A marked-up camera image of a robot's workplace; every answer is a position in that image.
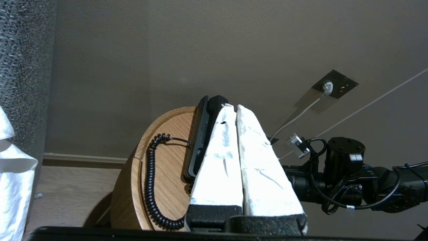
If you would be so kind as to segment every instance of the electrical socket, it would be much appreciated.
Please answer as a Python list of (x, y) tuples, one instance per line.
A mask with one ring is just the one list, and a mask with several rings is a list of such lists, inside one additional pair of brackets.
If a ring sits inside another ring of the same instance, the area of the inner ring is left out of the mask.
[(333, 69), (330, 73), (326, 74), (320, 81), (312, 86), (312, 89), (324, 92), (322, 86), (331, 81), (333, 83), (333, 91), (330, 94), (331, 97), (339, 99), (344, 96), (350, 90), (354, 89), (358, 83), (341, 74), (339, 71)]

